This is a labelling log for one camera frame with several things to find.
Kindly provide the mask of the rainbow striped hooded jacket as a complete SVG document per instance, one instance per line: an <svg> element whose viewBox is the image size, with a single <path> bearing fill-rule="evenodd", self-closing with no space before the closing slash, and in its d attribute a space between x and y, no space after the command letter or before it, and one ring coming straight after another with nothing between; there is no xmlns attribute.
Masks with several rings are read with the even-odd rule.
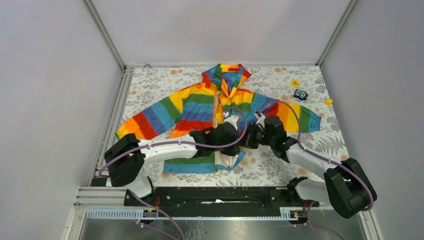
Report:
<svg viewBox="0 0 424 240"><path fill-rule="evenodd" d="M150 140L166 131L181 137L193 131L216 127L224 121L223 112L237 107L237 115L245 114L255 123L255 112L278 116L287 132L312 133L320 130L321 117L309 108L243 89L250 77L243 65L218 64L202 73L202 81L178 90L125 121L115 133L118 139L135 134Z"/></svg>

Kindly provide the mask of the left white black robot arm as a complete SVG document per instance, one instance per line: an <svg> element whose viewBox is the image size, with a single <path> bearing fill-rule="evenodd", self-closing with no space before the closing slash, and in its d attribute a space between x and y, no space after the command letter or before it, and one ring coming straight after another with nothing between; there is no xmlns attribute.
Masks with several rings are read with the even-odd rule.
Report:
<svg viewBox="0 0 424 240"><path fill-rule="evenodd" d="M129 133L105 152L103 170L107 170L112 187L127 188L142 205L148 206L154 202L155 192L150 179L141 174L144 165L209 157L215 152L236 156L240 151L238 137L237 123L232 121L161 140L137 139Z"/></svg>

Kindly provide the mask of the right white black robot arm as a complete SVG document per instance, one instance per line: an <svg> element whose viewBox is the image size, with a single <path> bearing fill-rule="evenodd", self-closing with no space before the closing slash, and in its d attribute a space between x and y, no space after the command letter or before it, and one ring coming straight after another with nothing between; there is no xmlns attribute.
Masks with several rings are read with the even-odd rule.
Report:
<svg viewBox="0 0 424 240"><path fill-rule="evenodd" d="M277 158L301 166L321 179L292 179L287 185L286 198L293 206L305 200L325 203L341 217L349 219L372 208L378 198L356 159L350 157L337 162L303 147L299 140L287 135L276 116L266 117L263 123L249 124L239 145L249 149L268 146Z"/></svg>

